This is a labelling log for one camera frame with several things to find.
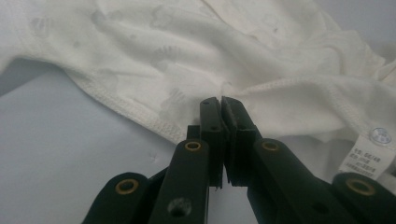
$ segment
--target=black plastic part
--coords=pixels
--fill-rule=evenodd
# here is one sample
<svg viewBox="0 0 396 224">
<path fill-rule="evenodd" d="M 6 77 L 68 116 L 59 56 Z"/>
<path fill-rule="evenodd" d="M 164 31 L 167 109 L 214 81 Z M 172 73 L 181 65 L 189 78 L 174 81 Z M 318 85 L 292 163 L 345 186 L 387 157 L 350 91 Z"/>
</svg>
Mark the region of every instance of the black plastic part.
<svg viewBox="0 0 396 224">
<path fill-rule="evenodd" d="M 270 195 L 267 204 L 275 202 L 272 204 L 276 205 L 276 217 L 269 216 L 272 223 L 358 223 L 283 143 L 260 139 L 254 144 L 251 156 L 254 169 L 265 186 L 262 191 L 253 187 L 253 191 L 262 197 Z M 263 203 L 258 211 L 255 203 L 252 204 L 255 214 L 265 214 L 261 209 L 266 204 Z"/>
<path fill-rule="evenodd" d="M 251 149 L 260 134 L 242 103 L 233 98 L 222 97 L 221 115 L 230 132 L 224 161 L 228 181 L 246 187 L 252 174 Z"/>
<path fill-rule="evenodd" d="M 200 139 L 201 138 L 201 127 L 199 125 L 187 126 L 187 138 L 186 139 Z"/>
<path fill-rule="evenodd" d="M 135 180 L 134 184 L 126 183 L 120 189 L 126 189 L 124 194 L 117 192 L 116 186 L 122 180 Z M 83 224 L 129 224 L 144 223 L 141 216 L 144 211 L 142 204 L 148 189 L 148 180 L 140 174 L 125 173 L 117 175 L 107 182 L 94 200 Z"/>
<path fill-rule="evenodd" d="M 216 97 L 200 103 L 200 137 L 209 144 L 209 185 L 222 188 L 222 172 L 225 150 L 225 129 Z"/>
<path fill-rule="evenodd" d="M 149 224 L 206 223 L 208 161 L 206 142 L 189 139 L 177 145 Z"/>
<path fill-rule="evenodd" d="M 396 197 L 359 174 L 337 175 L 332 186 L 339 201 L 360 223 L 396 223 Z"/>
</svg>

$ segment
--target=white surface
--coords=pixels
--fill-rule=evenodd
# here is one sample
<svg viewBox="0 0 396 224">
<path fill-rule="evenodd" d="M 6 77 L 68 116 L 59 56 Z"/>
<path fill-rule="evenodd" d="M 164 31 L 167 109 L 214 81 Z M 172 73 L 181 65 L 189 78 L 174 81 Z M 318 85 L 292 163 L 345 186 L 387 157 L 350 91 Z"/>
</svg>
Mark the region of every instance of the white surface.
<svg viewBox="0 0 396 224">
<path fill-rule="evenodd" d="M 319 2 L 341 27 L 358 29 L 379 53 L 385 52 L 379 46 L 392 44 L 394 1 Z M 385 56 L 394 59 L 394 51 L 388 52 Z M 0 92 L 6 93 L 0 97 L 0 223 L 79 223 L 112 176 L 150 176 L 172 156 L 173 144 L 99 105 L 63 72 L 53 67 L 37 71 L 40 66 L 32 71 L 42 76 L 25 85 L 19 86 L 24 78 L 7 80 L 19 86 L 13 91 L 3 89 L 8 85 L 0 78 Z M 306 136 L 282 140 L 326 180 L 353 146 Z M 316 164 L 320 158 L 329 164 Z M 254 220 L 244 189 L 211 191 L 209 223 Z"/>
</svg>

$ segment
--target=white fabric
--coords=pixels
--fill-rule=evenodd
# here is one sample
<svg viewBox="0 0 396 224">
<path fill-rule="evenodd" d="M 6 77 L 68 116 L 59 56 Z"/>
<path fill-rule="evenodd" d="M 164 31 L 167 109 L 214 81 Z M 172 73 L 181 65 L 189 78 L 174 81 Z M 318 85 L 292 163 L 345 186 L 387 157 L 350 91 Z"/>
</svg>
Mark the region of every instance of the white fabric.
<svg viewBox="0 0 396 224">
<path fill-rule="evenodd" d="M 172 142 L 213 95 L 241 100 L 268 137 L 356 140 L 380 127 L 396 139 L 396 62 L 311 0 L 0 7 L 0 69 L 15 57 L 58 64 L 93 98 Z"/>
</svg>

